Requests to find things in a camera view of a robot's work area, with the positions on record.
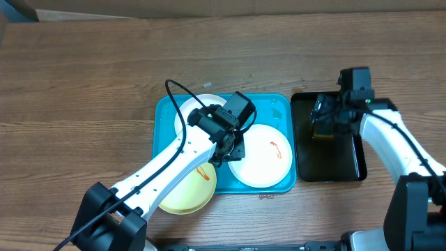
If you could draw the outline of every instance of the yellow bowl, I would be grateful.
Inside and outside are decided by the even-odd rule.
[[[206,163],[188,174],[162,201],[160,208],[168,213],[184,215],[204,207],[214,195],[217,174]]]

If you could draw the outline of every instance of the wooden table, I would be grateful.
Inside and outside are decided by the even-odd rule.
[[[342,68],[369,66],[376,95],[390,98],[446,163],[445,23],[445,12],[419,12],[8,24],[0,49],[0,249],[53,248],[91,185],[111,186],[151,159],[167,78],[195,93],[290,98],[336,91]],[[220,195],[190,215],[156,210],[148,236],[290,244],[378,227],[394,184],[370,146],[364,150],[369,174],[361,183],[298,181],[269,199]]]

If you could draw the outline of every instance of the white plate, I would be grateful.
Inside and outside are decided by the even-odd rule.
[[[253,188],[279,183],[293,163],[293,152],[285,136],[268,125],[253,125],[244,135],[245,157],[229,162],[234,176]]]
[[[203,102],[203,104],[205,106],[212,105],[212,104],[223,106],[224,104],[226,104],[225,99],[223,99],[219,96],[213,95],[213,94],[201,94],[201,95],[197,95],[197,98],[200,99],[200,101]],[[194,98],[190,98],[190,99],[186,100],[186,102],[184,102],[180,106],[181,115],[183,115],[184,122],[186,124],[187,124],[187,118],[188,118],[190,112],[195,108],[202,108],[202,106]],[[181,126],[181,121],[180,121],[180,117],[178,116],[178,113],[175,115],[174,127],[175,127],[175,133],[177,135],[183,129]]]

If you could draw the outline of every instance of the tray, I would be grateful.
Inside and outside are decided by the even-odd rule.
[[[228,100],[232,94],[216,94]],[[291,120],[291,105],[288,99],[280,94],[245,94],[256,106],[257,119],[255,124],[263,124],[278,129],[287,138],[294,152],[293,123]],[[190,98],[189,95],[174,95],[178,106]],[[163,97],[156,106],[155,126],[153,130],[153,157],[164,150],[175,139],[174,119],[176,110],[169,96]],[[297,181],[295,156],[290,172],[278,184],[269,188],[252,188],[241,183],[229,169],[228,163],[223,163],[217,172],[216,194],[262,194],[288,192]]]

